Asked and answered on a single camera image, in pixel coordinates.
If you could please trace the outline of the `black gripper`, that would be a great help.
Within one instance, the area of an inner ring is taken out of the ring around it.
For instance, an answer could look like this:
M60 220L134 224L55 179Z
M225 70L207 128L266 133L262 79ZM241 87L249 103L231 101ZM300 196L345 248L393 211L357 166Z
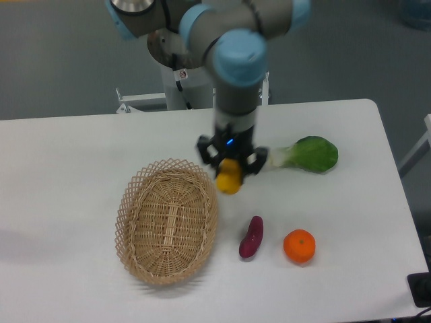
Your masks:
M230 125L225 127L215 125L214 131L212 137L200 135L196 143L201 161L211 166L215 172L214 178L218 177L222 161L226 158L239 161L241 184L244 184L247 176L257 175L262 170L269 149L253 146L254 126L245 131L234 131ZM210 154L211 146L215 149L214 155Z

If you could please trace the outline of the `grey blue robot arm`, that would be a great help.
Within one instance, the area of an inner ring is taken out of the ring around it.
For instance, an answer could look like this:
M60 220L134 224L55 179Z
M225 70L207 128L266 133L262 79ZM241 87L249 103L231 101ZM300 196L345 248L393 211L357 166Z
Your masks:
M200 136L203 163L215 170L220 190L241 186L267 161L253 145L258 91L267 72L267 41L305 24L310 1L242 1L217 10L201 1L107 1L124 38L166 28L181 37L215 86L214 134Z

